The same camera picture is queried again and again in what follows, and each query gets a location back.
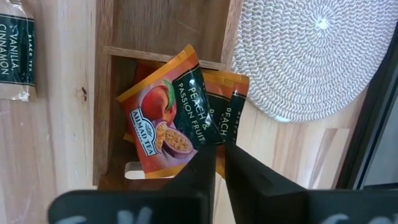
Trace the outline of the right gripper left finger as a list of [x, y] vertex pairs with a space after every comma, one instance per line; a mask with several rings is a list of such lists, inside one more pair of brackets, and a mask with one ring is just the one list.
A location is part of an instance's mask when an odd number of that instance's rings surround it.
[[200, 149], [159, 190], [74, 190], [49, 206], [49, 223], [211, 223], [215, 146]]

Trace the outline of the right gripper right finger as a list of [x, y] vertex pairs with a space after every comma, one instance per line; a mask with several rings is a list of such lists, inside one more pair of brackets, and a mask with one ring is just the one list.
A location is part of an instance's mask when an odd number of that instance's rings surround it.
[[395, 190], [309, 190], [225, 144], [236, 223], [397, 223]]

